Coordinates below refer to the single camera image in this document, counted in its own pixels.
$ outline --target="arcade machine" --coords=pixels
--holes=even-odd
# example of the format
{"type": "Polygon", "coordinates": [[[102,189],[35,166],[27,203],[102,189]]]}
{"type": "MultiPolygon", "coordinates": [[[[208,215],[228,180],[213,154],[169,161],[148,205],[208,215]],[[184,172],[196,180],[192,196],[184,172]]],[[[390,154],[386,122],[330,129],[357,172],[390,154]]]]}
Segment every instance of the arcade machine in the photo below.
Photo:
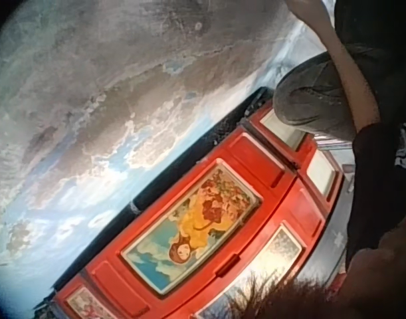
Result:
{"type": "Polygon", "coordinates": [[[271,101],[257,90],[125,207],[54,284],[54,315],[206,318],[252,276],[330,285],[352,187],[271,101]]]}

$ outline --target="black trim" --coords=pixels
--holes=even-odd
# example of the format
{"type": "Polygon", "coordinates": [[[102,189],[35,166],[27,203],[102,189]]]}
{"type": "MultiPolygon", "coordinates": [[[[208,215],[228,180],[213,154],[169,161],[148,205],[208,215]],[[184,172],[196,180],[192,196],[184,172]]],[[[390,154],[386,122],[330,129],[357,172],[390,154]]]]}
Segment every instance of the black trim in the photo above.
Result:
{"type": "Polygon", "coordinates": [[[195,164],[204,158],[213,148],[222,142],[243,118],[258,110],[273,96],[269,88],[259,88],[243,103],[226,115],[218,124],[199,138],[188,150],[184,151],[168,168],[157,176],[131,203],[101,231],[85,248],[78,258],[54,283],[56,291],[61,290],[78,272],[80,272],[102,249],[120,234],[142,211],[145,211],[195,164]]]}

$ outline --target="jeans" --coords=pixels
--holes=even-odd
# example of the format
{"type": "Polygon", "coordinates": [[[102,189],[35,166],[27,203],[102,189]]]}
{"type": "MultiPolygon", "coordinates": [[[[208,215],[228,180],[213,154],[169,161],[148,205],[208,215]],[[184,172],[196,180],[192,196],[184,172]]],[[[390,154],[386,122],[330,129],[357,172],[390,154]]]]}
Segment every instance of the jeans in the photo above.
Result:
{"type": "MultiPolygon", "coordinates": [[[[399,0],[337,0],[335,28],[368,81],[381,121],[406,122],[406,4],[399,0]]],[[[285,124],[352,141],[356,131],[328,53],[291,70],[274,93],[285,124]]]]}

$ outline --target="leg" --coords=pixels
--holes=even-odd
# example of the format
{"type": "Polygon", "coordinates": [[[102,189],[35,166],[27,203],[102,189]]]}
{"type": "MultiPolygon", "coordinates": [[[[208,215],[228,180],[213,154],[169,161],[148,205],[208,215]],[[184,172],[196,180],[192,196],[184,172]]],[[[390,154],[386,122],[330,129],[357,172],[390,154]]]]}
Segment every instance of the leg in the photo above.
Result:
{"type": "MultiPolygon", "coordinates": [[[[373,28],[365,27],[366,24],[378,25],[372,22],[376,21],[374,18],[359,24],[346,18],[349,5],[359,15],[366,11],[353,0],[338,0],[335,16],[339,37],[347,43],[348,50],[372,87],[382,120],[400,121],[399,111],[406,106],[405,50],[390,45],[391,42],[396,45],[395,39],[377,37],[373,28]]],[[[274,107],[280,120],[301,130],[347,141],[352,141],[355,136],[340,79],[327,53],[302,63],[282,79],[274,95],[274,107]]]]}

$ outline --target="mural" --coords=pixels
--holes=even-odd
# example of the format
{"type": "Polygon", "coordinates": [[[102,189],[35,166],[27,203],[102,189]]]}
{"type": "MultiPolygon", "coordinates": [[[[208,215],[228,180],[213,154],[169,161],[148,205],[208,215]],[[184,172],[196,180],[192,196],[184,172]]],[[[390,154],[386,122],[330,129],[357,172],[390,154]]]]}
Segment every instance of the mural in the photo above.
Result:
{"type": "Polygon", "coordinates": [[[215,252],[256,204],[254,194],[218,165],[123,256],[165,294],[215,252]]]}
{"type": "Polygon", "coordinates": [[[82,319],[116,319],[85,287],[77,290],[67,302],[82,319]]]}

